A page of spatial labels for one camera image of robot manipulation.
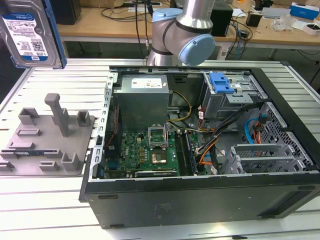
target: light blue joint cap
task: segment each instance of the light blue joint cap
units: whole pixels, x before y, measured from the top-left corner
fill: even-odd
[[[196,36],[181,49],[179,60],[187,66],[197,66],[210,57],[215,46],[216,42],[212,35]]]
[[[152,22],[175,19],[182,12],[183,10],[179,8],[161,8],[153,13]]]

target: blue hard drive label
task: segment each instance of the blue hard drive label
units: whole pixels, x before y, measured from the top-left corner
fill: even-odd
[[[32,13],[11,13],[2,16],[15,47],[23,59],[27,61],[45,61],[48,52],[42,37],[43,32],[37,27],[37,22]]]

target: sticker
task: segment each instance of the sticker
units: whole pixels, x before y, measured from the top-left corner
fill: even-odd
[[[134,78],[131,80],[133,89],[162,89],[161,78]]]
[[[29,153],[25,152],[25,151],[16,151],[14,154],[16,154],[16,155],[29,155]]]
[[[216,155],[217,157],[223,157],[223,156],[226,156],[226,152],[225,150],[221,150],[219,151],[219,154]]]
[[[231,87],[234,89],[241,89],[241,85],[239,83],[232,83]]]
[[[211,172],[212,172],[213,175],[217,175],[218,174],[218,170],[214,166],[211,166]]]
[[[31,13],[11,13],[2,19],[8,29],[19,54],[28,61],[46,61],[48,52],[38,33],[37,23]]]
[[[199,112],[199,119],[204,119],[204,112],[203,111]]]

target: aluminum workbench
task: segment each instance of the aluminum workbench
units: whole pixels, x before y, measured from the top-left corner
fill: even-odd
[[[109,65],[137,65],[142,60],[69,59],[64,70],[27,69],[0,105],[0,149],[20,123],[23,107],[51,114],[44,98],[60,94],[70,115],[89,110],[99,117]],[[203,66],[262,68],[310,132],[320,141],[320,96],[290,66],[266,61],[206,61]],[[94,146],[98,119],[89,148]],[[1,177],[0,240],[75,239],[320,239],[320,197],[283,219],[103,230],[88,203],[78,201],[82,175],[76,177]]]

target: motherboard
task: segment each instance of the motherboard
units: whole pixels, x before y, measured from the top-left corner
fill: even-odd
[[[152,133],[152,141],[149,137],[148,132],[123,133],[120,156],[107,161],[106,177],[175,177],[184,176],[186,172],[196,173],[195,152],[200,144],[195,133],[167,132],[164,136],[158,131]],[[165,147],[150,146],[150,142],[163,140]]]

